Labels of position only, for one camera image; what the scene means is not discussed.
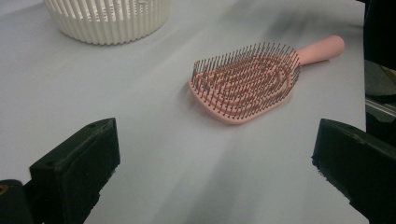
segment brush bristle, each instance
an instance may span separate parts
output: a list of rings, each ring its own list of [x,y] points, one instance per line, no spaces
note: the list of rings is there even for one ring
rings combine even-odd
[[[260,43],[196,62],[189,85],[212,115],[240,124],[283,102],[299,73],[294,49]]]

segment brush handle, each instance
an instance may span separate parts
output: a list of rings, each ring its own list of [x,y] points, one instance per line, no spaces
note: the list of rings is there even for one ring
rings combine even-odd
[[[300,65],[305,65],[335,58],[344,51],[344,48],[344,40],[338,35],[331,35],[296,52],[300,58]]]

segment brush head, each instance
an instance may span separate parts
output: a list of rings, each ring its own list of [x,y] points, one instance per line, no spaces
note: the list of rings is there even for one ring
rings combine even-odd
[[[282,104],[299,74],[294,49],[260,43],[196,62],[189,87],[213,117],[242,124]]]

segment pink hair brush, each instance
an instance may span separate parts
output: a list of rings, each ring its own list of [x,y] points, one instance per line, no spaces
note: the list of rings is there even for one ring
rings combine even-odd
[[[344,51],[332,35],[302,49],[260,43],[194,64],[189,87],[210,115],[242,124],[285,102],[300,66],[329,60]]]

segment white plastic basket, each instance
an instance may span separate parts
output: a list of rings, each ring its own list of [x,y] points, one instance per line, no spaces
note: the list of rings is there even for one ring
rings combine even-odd
[[[43,0],[58,28],[100,45],[134,41],[160,28],[170,0]]]

